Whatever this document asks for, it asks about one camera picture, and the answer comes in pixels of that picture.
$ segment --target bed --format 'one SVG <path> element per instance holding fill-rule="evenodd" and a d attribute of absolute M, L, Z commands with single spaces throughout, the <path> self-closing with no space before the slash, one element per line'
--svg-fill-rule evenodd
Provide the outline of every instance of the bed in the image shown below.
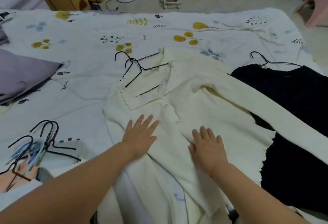
<path fill-rule="evenodd" d="M 96 154 L 111 147 L 102 108 L 111 83 L 126 72 L 126 54 L 141 59 L 163 52 L 165 47 L 190 49 L 232 69 L 264 64 L 263 55 L 270 62 L 306 65 L 322 73 L 297 27 L 278 9 L 122 15 L 2 11 L 10 12 L 13 19 L 2 25 L 10 43 L 0 48 L 63 65 L 49 81 L 0 114 L 1 158 L 7 156 L 9 143 L 45 119 L 59 123 L 58 142 L 81 139 Z M 276 70 L 297 68 L 291 64 L 267 66 Z M 158 168 L 177 202 L 186 209 L 182 188 L 161 166 Z M 126 172 L 114 189 L 124 223 L 153 223 Z"/>

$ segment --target purple pillow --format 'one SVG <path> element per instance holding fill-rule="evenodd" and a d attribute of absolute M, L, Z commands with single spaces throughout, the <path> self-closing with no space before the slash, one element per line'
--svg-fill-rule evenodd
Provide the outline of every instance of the purple pillow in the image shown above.
<path fill-rule="evenodd" d="M 0 103 L 18 97 L 51 77 L 60 65 L 0 49 Z"/>

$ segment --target hand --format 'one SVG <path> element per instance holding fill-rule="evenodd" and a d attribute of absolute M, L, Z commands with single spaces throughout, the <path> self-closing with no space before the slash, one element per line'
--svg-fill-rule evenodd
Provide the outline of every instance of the hand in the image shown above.
<path fill-rule="evenodd" d="M 148 127 L 153 119 L 153 115 L 149 115 L 149 117 L 144 122 L 142 122 L 144 117 L 145 116 L 142 114 L 137 119 L 133 127 L 132 120 L 130 120 L 122 139 L 122 143 L 127 144 L 129 149 L 131 149 L 133 152 L 134 159 L 145 155 L 148 152 L 150 146 L 157 139 L 157 137 L 152 136 L 152 134 L 158 126 L 159 121 L 155 121 L 153 124 L 151 124 L 150 127 Z"/>
<path fill-rule="evenodd" d="M 194 162 L 212 176 L 216 167 L 228 163 L 227 154 L 220 135 L 215 138 L 213 131 L 204 126 L 199 131 L 193 130 L 195 143 L 191 143 L 188 148 Z"/>

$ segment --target bed sheet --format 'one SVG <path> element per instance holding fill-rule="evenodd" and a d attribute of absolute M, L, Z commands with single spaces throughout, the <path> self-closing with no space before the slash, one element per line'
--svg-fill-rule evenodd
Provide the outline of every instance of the bed sheet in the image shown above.
<path fill-rule="evenodd" d="M 1 158 L 8 156 L 5 147 L 10 142 L 45 119 L 59 123 L 58 142 L 81 139 L 96 154 L 111 147 L 102 108 L 110 84 L 126 71 L 127 57 L 120 53 L 115 60 L 118 51 L 140 59 L 163 47 L 191 49 L 232 68 L 264 63 L 256 54 L 250 57 L 250 52 L 257 51 L 272 62 L 307 65 L 322 73 L 296 26 L 277 9 L 110 16 L 97 12 L 3 11 L 12 13 L 13 20 L 2 26 L 10 44 L 0 48 L 63 66 L 43 86 L 23 95 L 0 114 Z M 296 68 L 283 64 L 270 67 Z M 164 170 L 162 174 L 185 209 L 183 190 Z M 114 188 L 125 223 L 153 223 L 125 171 Z"/>

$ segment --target forearm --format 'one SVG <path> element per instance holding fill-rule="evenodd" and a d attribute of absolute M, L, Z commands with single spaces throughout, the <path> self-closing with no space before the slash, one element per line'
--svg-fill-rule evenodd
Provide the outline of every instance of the forearm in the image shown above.
<path fill-rule="evenodd" d="M 120 142 L 26 194 L 0 212 L 0 220 L 6 224 L 85 223 L 132 159 L 133 153 Z"/>
<path fill-rule="evenodd" d="M 217 165 L 211 177 L 244 224 L 309 224 L 230 163 Z"/>

